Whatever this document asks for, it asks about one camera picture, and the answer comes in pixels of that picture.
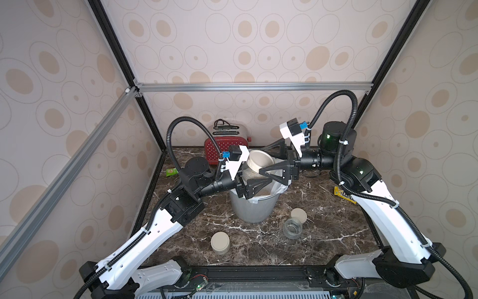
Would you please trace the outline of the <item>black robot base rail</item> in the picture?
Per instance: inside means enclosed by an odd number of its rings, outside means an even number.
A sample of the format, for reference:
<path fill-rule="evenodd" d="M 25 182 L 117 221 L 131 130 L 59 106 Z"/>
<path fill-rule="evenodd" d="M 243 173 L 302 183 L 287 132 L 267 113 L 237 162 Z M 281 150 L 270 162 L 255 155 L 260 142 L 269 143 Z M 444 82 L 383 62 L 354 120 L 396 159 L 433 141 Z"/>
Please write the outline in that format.
<path fill-rule="evenodd" d="M 334 295 L 358 299 L 365 290 L 365 279 L 344 279 L 331 265 L 206 265 L 191 266 L 181 257 L 175 257 L 184 266 L 183 275 L 172 285 L 159 287 L 161 296 L 174 290 L 197 293 L 197 287 L 212 283 L 305 283 L 312 288 L 330 290 Z"/>

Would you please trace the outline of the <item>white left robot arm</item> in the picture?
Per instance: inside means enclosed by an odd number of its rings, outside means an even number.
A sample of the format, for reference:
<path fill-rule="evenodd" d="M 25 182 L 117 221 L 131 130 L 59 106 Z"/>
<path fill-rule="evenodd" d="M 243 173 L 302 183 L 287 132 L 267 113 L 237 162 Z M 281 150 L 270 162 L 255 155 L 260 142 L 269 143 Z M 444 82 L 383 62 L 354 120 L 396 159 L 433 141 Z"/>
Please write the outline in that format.
<path fill-rule="evenodd" d="M 272 180 L 259 170 L 276 160 L 259 150 L 247 151 L 236 161 L 226 159 L 217 172 L 204 157 L 190 159 L 179 170 L 179 184 L 159 200 L 148 222 L 119 249 L 101 261 L 80 268 L 83 286 L 93 299 L 135 299 L 151 290 L 173 285 L 185 277 L 186 266 L 177 260 L 142 269 L 143 262 L 165 241 L 189 224 L 205 206 L 203 198 L 234 190 L 250 199 Z"/>

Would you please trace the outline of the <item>beige jar lid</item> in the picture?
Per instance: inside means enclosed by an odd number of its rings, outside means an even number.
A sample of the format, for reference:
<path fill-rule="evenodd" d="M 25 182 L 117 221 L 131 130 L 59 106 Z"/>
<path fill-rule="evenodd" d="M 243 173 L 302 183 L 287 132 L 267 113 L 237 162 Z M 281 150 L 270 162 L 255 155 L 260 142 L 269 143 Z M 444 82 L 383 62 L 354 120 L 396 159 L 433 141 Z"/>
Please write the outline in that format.
<path fill-rule="evenodd" d="M 297 219 L 301 224 L 304 224 L 307 221 L 307 213 L 301 208 L 294 208 L 291 211 L 291 217 Z"/>

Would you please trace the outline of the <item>glass jar with rice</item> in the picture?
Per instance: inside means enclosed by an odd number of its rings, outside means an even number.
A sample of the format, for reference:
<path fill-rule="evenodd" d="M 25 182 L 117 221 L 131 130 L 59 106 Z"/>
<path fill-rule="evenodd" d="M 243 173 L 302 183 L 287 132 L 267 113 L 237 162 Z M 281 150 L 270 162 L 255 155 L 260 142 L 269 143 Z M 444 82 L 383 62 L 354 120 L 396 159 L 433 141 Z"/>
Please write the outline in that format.
<path fill-rule="evenodd" d="M 298 239 L 302 234 L 302 223 L 296 218 L 289 218 L 284 223 L 283 234 L 288 239 Z"/>

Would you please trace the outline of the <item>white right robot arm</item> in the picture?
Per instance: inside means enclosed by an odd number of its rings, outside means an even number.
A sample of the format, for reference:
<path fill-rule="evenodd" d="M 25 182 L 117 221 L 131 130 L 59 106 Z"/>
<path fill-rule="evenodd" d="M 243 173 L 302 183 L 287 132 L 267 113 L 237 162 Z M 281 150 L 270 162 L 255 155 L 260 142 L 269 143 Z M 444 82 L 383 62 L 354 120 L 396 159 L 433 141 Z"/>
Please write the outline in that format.
<path fill-rule="evenodd" d="M 279 162 L 261 168 L 260 174 L 287 185 L 302 170 L 328 170 L 333 182 L 362 208 L 378 231 L 380 249 L 336 257 L 331 265 L 333 274 L 341 279 L 382 279 L 400 289 L 431 280 L 434 263 L 445 254 L 445 248 L 419 231 L 372 163 L 352 155 L 355 130 L 343 122 L 327 122 L 317 149 L 308 148 L 307 123 L 293 119 L 283 123 L 280 132 L 281 139 L 262 148 Z"/>

